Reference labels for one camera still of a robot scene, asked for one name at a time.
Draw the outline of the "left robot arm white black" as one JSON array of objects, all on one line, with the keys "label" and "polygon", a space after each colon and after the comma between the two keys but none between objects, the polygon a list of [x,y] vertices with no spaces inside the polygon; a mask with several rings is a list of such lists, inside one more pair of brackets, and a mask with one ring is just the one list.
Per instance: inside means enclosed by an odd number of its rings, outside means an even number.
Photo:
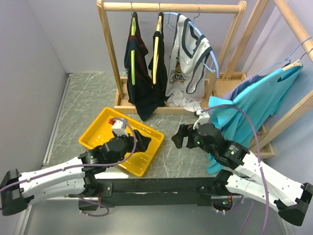
[{"label": "left robot arm white black", "polygon": [[132,135],[114,135],[103,145],[59,165],[24,173],[9,170],[0,184],[2,215],[18,214],[34,203],[66,194],[94,196],[98,190],[96,174],[119,164],[125,156],[145,152],[150,142],[150,137],[135,130]]}]

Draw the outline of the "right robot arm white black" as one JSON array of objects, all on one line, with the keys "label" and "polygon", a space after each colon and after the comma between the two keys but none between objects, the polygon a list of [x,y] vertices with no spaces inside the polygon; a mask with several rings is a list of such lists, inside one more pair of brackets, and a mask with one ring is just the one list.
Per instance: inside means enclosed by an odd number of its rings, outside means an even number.
[{"label": "right robot arm white black", "polygon": [[194,128],[182,124],[171,137],[176,148],[182,148],[187,138],[187,148],[200,148],[226,167],[216,176],[215,192],[243,195],[268,205],[285,221],[301,226],[313,197],[310,183],[299,183],[259,162],[257,157],[235,141],[224,139],[213,124]]}]

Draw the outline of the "white tank top navy trim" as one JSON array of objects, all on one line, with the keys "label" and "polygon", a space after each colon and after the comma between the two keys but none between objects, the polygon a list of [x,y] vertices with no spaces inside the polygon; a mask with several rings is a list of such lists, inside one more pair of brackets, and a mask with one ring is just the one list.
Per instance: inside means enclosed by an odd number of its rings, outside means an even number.
[{"label": "white tank top navy trim", "polygon": [[198,34],[190,23],[183,14],[177,15],[166,96],[169,106],[195,112],[205,95],[205,64],[213,49],[206,36]]}]

